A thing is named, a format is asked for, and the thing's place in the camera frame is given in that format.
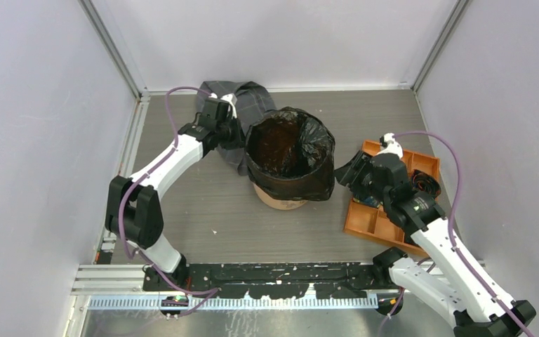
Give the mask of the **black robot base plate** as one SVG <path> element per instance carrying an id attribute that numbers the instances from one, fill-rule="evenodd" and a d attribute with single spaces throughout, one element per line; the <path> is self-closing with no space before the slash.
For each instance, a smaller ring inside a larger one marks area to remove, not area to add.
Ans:
<path id="1" fill-rule="evenodd" d="M 399 287 L 371 263 L 194 263 L 180 266 L 172 280 L 190 291 L 217 289 L 217 298 L 300 299 L 313 290 L 318 299 L 363 298 L 368 291 Z"/>

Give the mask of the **black plastic trash bag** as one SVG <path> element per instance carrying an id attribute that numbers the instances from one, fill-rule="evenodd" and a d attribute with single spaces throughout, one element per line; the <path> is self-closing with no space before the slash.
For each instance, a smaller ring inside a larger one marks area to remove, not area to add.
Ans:
<path id="1" fill-rule="evenodd" d="M 268 112 L 246 134 L 248 177 L 276 200 L 327 201 L 335 185 L 335 137 L 295 107 Z"/>

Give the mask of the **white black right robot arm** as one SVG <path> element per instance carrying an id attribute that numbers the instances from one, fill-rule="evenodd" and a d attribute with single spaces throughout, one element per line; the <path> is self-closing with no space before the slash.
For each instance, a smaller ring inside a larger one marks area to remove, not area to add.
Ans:
<path id="1" fill-rule="evenodd" d="M 390 248 L 373 259 L 373 281 L 414 293 L 451 326 L 455 336 L 530 334 L 536 316 L 527 300 L 504 291 L 465 250 L 448 217 L 428 193 L 414 190 L 398 154 L 358 152 L 335 170 L 335 179 L 351 192 L 379 201 L 387 218 L 410 236 L 442 271 L 442 282 L 401 249 Z"/>

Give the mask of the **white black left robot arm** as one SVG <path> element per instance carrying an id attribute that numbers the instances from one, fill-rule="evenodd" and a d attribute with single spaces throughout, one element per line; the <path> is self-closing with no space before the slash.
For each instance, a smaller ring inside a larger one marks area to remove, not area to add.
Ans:
<path id="1" fill-rule="evenodd" d="M 130 177 L 117 176 L 109 184 L 105 227 L 140 249 L 160 270 L 160 281 L 171 291 L 187 281 L 186 258 L 163 234 L 161 200 L 176 180 L 217 147 L 244 146 L 233 94 L 210 95 L 194 121 L 178 130 L 172 143 Z"/>

